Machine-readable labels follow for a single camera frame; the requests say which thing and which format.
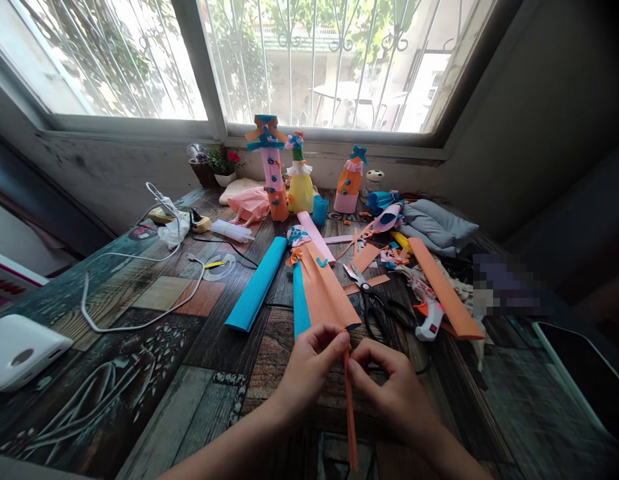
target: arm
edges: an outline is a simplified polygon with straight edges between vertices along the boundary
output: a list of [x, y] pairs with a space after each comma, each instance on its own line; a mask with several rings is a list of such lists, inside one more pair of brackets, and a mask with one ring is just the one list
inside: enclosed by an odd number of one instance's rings
[[283, 380], [260, 407], [206, 447], [163, 473], [158, 480], [233, 479], [251, 468], [290, 435], [315, 403], [330, 368], [349, 348], [349, 334], [317, 325], [298, 336]]
[[[373, 361], [389, 375], [382, 386], [366, 373]], [[487, 480], [491, 476], [434, 414], [414, 369], [402, 353], [365, 339], [350, 356], [354, 386], [365, 394], [404, 442], [443, 478]]]

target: smartphone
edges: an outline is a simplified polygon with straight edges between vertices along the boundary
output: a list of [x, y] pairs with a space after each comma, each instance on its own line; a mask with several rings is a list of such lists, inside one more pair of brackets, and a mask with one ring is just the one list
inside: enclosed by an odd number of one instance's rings
[[585, 336], [544, 322], [532, 327], [589, 420], [619, 440], [617, 372]]

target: hand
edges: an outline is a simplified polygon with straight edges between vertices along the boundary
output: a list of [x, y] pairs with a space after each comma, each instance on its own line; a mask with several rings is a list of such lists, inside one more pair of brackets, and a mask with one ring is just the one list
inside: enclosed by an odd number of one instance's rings
[[300, 415], [316, 402], [327, 373], [348, 348], [349, 334], [336, 325], [316, 325], [301, 333], [272, 398], [291, 415]]
[[[366, 373], [371, 361], [389, 375], [382, 386]], [[364, 339], [351, 353], [348, 367], [354, 386], [374, 403], [410, 446], [422, 449], [439, 437], [442, 424], [405, 355], [377, 341]]]

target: charging cable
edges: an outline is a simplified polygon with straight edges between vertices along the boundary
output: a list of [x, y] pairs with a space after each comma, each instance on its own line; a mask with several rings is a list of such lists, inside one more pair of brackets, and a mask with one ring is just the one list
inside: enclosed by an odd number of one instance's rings
[[92, 330], [94, 330], [97, 333], [115, 333], [115, 332], [122, 332], [122, 331], [140, 330], [140, 329], [150, 326], [152, 323], [157, 322], [158, 320], [162, 319], [165, 315], [172, 313], [174, 310], [177, 310], [178, 308], [182, 307], [185, 303], [190, 301], [193, 298], [193, 296], [196, 294], [196, 292], [198, 291], [198, 287], [201, 286], [201, 281], [203, 280], [203, 275], [205, 274], [205, 264], [200, 259], [192, 255], [191, 253], [188, 253], [187, 258], [189, 259], [189, 261], [195, 261], [197, 263], [200, 263], [202, 267], [201, 275], [198, 278], [196, 287], [192, 290], [191, 294], [185, 300], [181, 301], [178, 305], [175, 305], [168, 311], [160, 314], [158, 317], [154, 318], [153, 320], [143, 325], [138, 325], [135, 327], [118, 327], [118, 328], [102, 329], [98, 327], [98, 325], [96, 325], [94, 320], [92, 320], [92, 318], [89, 316], [87, 312], [87, 292], [89, 291], [89, 267], [91, 266], [92, 263], [96, 262], [96, 260], [101, 259], [106, 255], [115, 255], [117, 257], [126, 257], [126, 258], [138, 259], [138, 260], [161, 262], [161, 261], [165, 261], [171, 258], [173, 255], [175, 255], [175, 253], [181, 247], [181, 243], [182, 243], [181, 236], [180, 236], [181, 219], [180, 219], [180, 215], [179, 215], [177, 208], [174, 206], [173, 202], [168, 197], [165, 197], [161, 192], [159, 192], [158, 189], [152, 183], [146, 182], [145, 186], [156, 197], [156, 200], [163, 208], [163, 211], [164, 212], [168, 211], [171, 215], [173, 215], [176, 218], [177, 231], [179, 232], [178, 244], [174, 248], [173, 252], [171, 252], [169, 255], [167, 255], [163, 259], [151, 259], [147, 257], [138, 257], [136, 255], [126, 255], [124, 253], [107, 252], [107, 253], [103, 253], [102, 255], [99, 255], [98, 257], [94, 258], [94, 260], [92, 260], [91, 262], [87, 264], [85, 268], [85, 286], [83, 288], [83, 298], [81, 299], [81, 312], [83, 316], [85, 317], [87, 324], [91, 327]]

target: white power bank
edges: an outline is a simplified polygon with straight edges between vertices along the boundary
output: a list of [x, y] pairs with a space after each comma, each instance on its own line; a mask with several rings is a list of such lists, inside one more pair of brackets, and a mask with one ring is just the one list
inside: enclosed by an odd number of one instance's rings
[[72, 340], [22, 315], [0, 319], [0, 392], [18, 390], [72, 346]]

